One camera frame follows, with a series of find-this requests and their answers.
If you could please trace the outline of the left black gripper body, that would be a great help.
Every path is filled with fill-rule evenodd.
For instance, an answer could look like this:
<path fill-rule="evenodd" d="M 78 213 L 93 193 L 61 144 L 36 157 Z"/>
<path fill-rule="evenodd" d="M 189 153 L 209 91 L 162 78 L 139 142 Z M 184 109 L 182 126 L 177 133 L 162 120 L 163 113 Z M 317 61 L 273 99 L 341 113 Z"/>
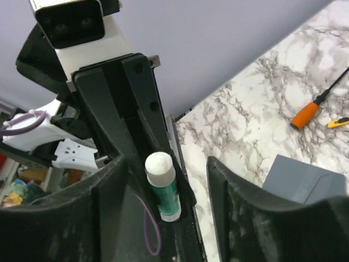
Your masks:
<path fill-rule="evenodd" d="M 132 194 L 150 209 L 160 228 L 160 254 L 155 261 L 196 260 L 196 198 L 178 163 L 174 164 L 182 214 L 179 221 L 160 219 L 158 198 L 144 168 L 146 157 L 156 151 L 172 153 L 152 63 L 141 53 L 125 55 L 81 68 L 73 74 L 75 91 L 63 81 L 49 42 L 35 26 L 20 51 L 16 66 L 20 74 L 54 91 L 58 99 L 78 112 L 97 145 L 106 166 L 123 157 L 128 175 L 118 228 L 115 261 L 150 261 L 142 242 L 141 211 L 131 208 Z"/>

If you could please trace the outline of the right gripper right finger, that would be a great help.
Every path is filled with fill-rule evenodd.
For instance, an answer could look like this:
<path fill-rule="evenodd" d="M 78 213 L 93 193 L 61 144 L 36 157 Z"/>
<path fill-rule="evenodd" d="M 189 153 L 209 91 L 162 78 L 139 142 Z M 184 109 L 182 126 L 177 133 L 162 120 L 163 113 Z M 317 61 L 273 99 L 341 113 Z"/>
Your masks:
<path fill-rule="evenodd" d="M 207 179 L 222 261 L 348 261 L 348 197 L 289 201 L 213 156 Z"/>

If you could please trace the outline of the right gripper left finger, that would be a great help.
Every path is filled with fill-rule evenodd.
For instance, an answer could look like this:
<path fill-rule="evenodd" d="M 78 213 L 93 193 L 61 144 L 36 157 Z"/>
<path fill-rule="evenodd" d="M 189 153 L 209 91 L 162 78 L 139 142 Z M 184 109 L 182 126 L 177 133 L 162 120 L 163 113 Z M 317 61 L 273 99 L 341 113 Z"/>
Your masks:
<path fill-rule="evenodd" d="M 123 157 L 30 205 L 1 209 L 1 261 L 115 261 Z"/>

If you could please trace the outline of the green white glue stick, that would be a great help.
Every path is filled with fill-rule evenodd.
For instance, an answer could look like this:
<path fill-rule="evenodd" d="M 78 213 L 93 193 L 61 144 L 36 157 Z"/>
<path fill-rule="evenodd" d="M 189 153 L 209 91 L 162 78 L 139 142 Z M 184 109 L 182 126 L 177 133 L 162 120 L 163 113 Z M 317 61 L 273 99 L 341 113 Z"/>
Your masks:
<path fill-rule="evenodd" d="M 176 185 L 176 171 L 172 157 L 165 152 L 154 152 L 145 161 L 147 180 L 158 198 L 160 217 L 165 222 L 179 220 L 182 208 Z"/>

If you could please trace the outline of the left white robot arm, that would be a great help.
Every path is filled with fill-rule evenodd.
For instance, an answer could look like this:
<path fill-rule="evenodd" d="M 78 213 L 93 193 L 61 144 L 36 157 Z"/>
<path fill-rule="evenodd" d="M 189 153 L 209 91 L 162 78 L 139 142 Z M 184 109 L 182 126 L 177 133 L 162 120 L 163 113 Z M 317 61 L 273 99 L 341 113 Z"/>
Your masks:
<path fill-rule="evenodd" d="M 1 129 L 1 152 L 21 164 L 89 171 L 91 176 L 29 204 L 1 208 L 1 261 L 151 261 L 144 218 L 159 234 L 156 261 L 202 261 L 186 175 L 174 164 L 182 212 L 161 220 L 144 164 L 172 154 L 155 80 L 158 56 L 121 51 L 106 36 L 68 49 L 78 62 L 65 74 L 58 51 L 35 26 L 16 60 L 20 74 L 56 98 L 15 111 Z"/>

